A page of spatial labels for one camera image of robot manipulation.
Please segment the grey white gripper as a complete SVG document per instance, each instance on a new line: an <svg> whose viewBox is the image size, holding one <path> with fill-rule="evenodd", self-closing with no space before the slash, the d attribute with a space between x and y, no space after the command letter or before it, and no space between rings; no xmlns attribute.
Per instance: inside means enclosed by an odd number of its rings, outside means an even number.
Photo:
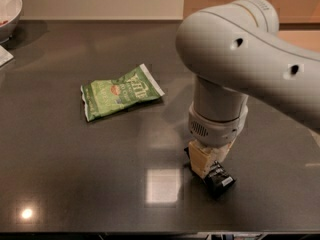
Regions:
<svg viewBox="0 0 320 240"><path fill-rule="evenodd" d="M189 142L188 150L191 169L200 178L207 176L216 160L219 163L225 160L245 126L247 115L248 107L244 106L240 109L240 116L232 121L211 121L196 112L194 105L190 106L188 127L197 140Z"/></svg>

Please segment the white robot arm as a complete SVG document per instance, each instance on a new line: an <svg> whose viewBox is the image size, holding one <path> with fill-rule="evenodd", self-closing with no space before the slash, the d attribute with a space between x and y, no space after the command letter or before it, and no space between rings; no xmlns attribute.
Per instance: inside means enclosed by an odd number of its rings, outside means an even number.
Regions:
<svg viewBox="0 0 320 240"><path fill-rule="evenodd" d="M201 9L179 26L176 49L195 76L189 156L201 178L241 133L250 96L320 130L319 54L278 38L278 31L277 12L266 0Z"/></svg>

